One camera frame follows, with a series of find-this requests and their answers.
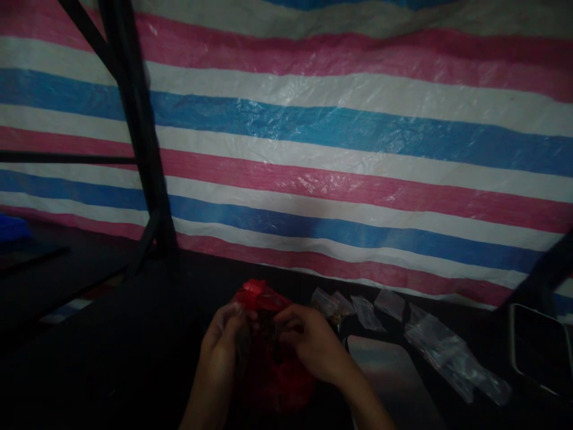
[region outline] right hand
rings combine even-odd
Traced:
[[[279,340],[295,349],[315,378],[338,386],[357,368],[319,311],[290,305],[275,316],[275,323],[283,327]]]

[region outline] metal bar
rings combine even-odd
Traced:
[[[519,303],[554,316],[553,292],[571,274],[573,274],[573,230],[539,259],[529,276],[495,310],[495,314],[504,315],[511,303]]]
[[[98,4],[109,46],[128,76],[127,85],[118,83],[119,92],[135,157],[139,160],[147,209],[152,214],[158,208],[161,215],[156,234],[158,252],[175,252],[178,249],[177,237],[133,8],[130,1],[124,0],[99,0]]]
[[[0,151],[0,162],[33,162],[65,164],[137,164],[133,157],[65,154],[52,152]]]
[[[76,27],[90,44],[96,55],[115,78],[118,85],[120,82],[127,84],[127,75],[123,67],[101,35],[100,31],[90,19],[84,7],[78,0],[58,1],[66,11],[67,15],[72,19],[73,23],[76,24]]]
[[[139,272],[141,265],[143,264],[143,260],[149,251],[149,248],[153,244],[153,239],[155,239],[155,235],[157,234],[157,229],[159,226],[159,221],[161,220],[161,213],[159,209],[153,211],[151,216],[149,217],[149,221],[147,221],[147,225],[145,226],[145,230],[139,239],[139,243],[137,244],[137,249],[135,250],[135,255],[133,260],[131,261],[129,267],[124,276],[124,281],[134,277]]]

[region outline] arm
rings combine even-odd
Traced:
[[[254,322],[257,318],[255,313],[232,312],[228,306],[219,309],[205,333],[193,388],[179,430],[220,430],[225,425],[233,392],[235,339],[247,320],[250,320],[253,330],[258,329]],[[220,321],[223,320],[227,321],[221,330]]]
[[[297,351],[307,370],[344,395],[360,430],[395,430],[368,379],[320,312],[291,305],[275,316],[275,322],[284,327],[281,342]]]

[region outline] pink stripe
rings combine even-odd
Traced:
[[[53,214],[36,209],[6,205],[0,205],[0,212],[24,219],[48,221],[58,225],[76,227],[82,230],[104,233],[112,236],[123,236],[133,240],[139,240],[143,234],[143,227],[139,225],[95,221],[74,214]]]
[[[287,269],[310,269],[325,277],[348,281],[368,279],[389,287],[408,288],[432,296],[459,294],[476,302],[499,306],[512,292],[509,288],[491,282],[442,278],[393,265],[375,262],[349,263],[314,252],[248,247],[209,236],[187,236],[181,233],[177,236],[179,246],[190,251]]]
[[[4,35],[91,51],[55,0],[9,0]],[[88,11],[98,19],[97,11]],[[146,59],[178,67],[275,75],[383,73],[441,84],[506,88],[573,102],[573,42],[522,36],[478,37],[428,29],[389,39],[317,35],[261,39],[137,14]]]
[[[132,154],[129,144],[86,137],[10,127],[0,127],[0,136],[0,149],[93,155]],[[573,204],[564,202],[173,149],[162,149],[161,158],[166,175],[239,188],[371,204],[403,211],[429,211],[554,233],[567,233],[572,226]]]

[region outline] small plastic bag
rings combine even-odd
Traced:
[[[345,314],[354,315],[356,313],[354,305],[350,303],[349,300],[344,297],[340,291],[334,293],[332,298],[340,303],[340,308],[344,311]]]
[[[344,296],[338,293],[342,299],[348,304],[350,302],[344,298]],[[328,293],[324,292],[321,288],[317,288],[315,292],[312,294],[312,298],[310,299],[310,304],[322,312],[322,314],[332,323],[332,325],[336,326],[338,332],[340,332],[340,327],[342,322],[348,315],[352,313],[356,313],[354,311],[354,307],[348,308],[348,306],[340,302],[338,299],[330,296]]]
[[[330,318],[338,308],[338,301],[334,300],[321,288],[317,288],[315,292],[312,293],[310,304],[321,311],[327,318]]]
[[[336,329],[340,333],[340,327],[342,326],[343,321],[346,317],[354,315],[356,310],[352,303],[350,303],[339,291],[336,291],[336,293],[332,295],[332,299],[335,300],[338,305],[330,320],[334,325],[336,325]]]
[[[402,322],[406,301],[388,288],[382,288],[374,301],[374,306]]]
[[[474,387],[498,405],[509,401],[510,385],[481,366],[462,338],[433,315],[415,305],[410,307],[404,336],[467,403],[473,401]]]
[[[367,301],[362,296],[350,296],[352,298],[352,303],[358,314],[358,320],[364,328],[368,330],[377,331],[379,333],[385,333],[386,329],[382,326],[382,323],[376,315],[374,314],[374,305]]]

